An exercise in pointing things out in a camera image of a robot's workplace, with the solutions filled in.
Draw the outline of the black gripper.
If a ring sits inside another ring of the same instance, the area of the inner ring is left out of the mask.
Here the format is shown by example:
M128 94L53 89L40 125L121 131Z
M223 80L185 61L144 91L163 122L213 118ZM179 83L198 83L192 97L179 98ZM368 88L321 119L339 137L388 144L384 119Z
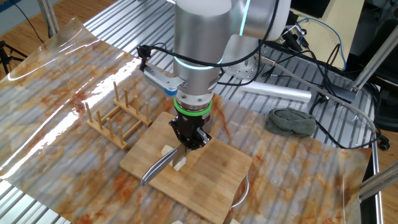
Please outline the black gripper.
M189 116L178 112L177 119L169 122L177 139L190 150L197 150L210 142L211 114Z

